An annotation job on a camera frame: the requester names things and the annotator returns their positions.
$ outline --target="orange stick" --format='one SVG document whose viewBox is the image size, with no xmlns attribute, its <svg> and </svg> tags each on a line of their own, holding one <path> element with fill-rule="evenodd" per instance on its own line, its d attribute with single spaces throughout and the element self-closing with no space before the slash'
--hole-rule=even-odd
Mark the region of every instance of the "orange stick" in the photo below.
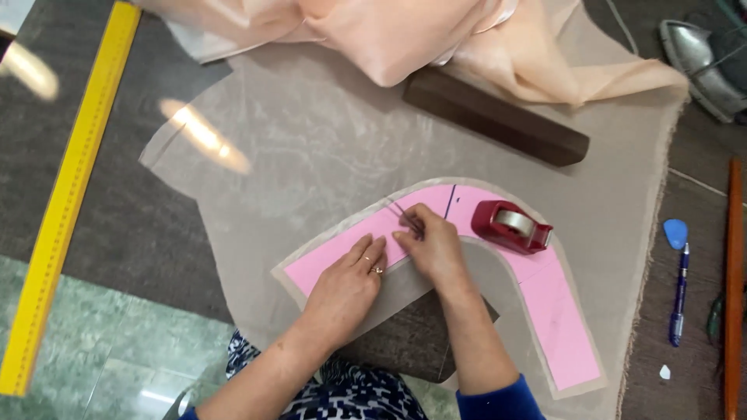
<svg viewBox="0 0 747 420">
<path fill-rule="evenodd" d="M 743 221 L 742 168 L 739 158 L 729 162 L 729 217 L 726 238 L 726 328 L 724 346 L 724 411 L 737 420 L 742 362 Z"/>
</svg>

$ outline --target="red tape dispenser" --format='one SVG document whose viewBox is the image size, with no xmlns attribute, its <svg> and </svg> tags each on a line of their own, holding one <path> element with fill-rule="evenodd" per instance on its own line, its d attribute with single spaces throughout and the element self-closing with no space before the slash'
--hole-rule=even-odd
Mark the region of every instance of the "red tape dispenser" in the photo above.
<svg viewBox="0 0 747 420">
<path fill-rule="evenodd" d="M 553 227 L 537 223 L 510 201 L 481 201 L 472 216 L 472 230 L 482 239 L 524 255 L 546 250 Z"/>
</svg>

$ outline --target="pink paper pattern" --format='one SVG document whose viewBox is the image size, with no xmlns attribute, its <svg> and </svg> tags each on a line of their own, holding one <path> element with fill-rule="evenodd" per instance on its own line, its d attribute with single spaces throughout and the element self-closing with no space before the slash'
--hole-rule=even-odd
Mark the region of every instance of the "pink paper pattern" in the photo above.
<svg viewBox="0 0 747 420">
<path fill-rule="evenodd" d="M 471 228 L 471 220 L 477 204 L 484 200 L 504 198 L 468 185 L 434 185 L 410 193 L 398 199 L 397 203 L 404 209 L 425 203 L 454 223 L 461 236 L 478 238 Z M 322 271 L 367 233 L 387 237 L 388 267 L 392 266 L 406 256 L 391 237 L 394 230 L 403 229 L 392 211 L 381 209 L 292 262 L 285 268 L 285 273 L 308 297 Z M 558 390 L 598 378 L 601 373 L 592 344 L 554 248 L 550 246 L 532 256 L 523 256 L 497 245 L 488 245 L 508 261 L 518 281 L 530 322 Z"/>
</svg>

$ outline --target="patterned clothing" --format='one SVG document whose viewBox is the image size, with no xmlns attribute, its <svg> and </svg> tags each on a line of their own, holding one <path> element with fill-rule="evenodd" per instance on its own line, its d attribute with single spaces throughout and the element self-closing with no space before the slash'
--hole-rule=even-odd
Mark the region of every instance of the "patterned clothing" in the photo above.
<svg viewBox="0 0 747 420">
<path fill-rule="evenodd" d="M 226 376 L 231 379 L 261 352 L 236 330 L 229 344 Z M 399 375 L 346 362 L 336 356 L 319 369 L 322 383 L 310 379 L 280 420 L 426 420 Z"/>
</svg>

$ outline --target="yellow ruler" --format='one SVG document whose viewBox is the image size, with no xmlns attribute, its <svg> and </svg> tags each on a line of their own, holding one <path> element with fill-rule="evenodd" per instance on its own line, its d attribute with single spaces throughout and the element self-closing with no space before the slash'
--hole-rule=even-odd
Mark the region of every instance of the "yellow ruler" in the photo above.
<svg viewBox="0 0 747 420">
<path fill-rule="evenodd" d="M 34 376 L 49 307 L 138 20 L 138 7 L 114 4 L 28 264 L 0 368 L 0 394 L 25 395 Z"/>
</svg>

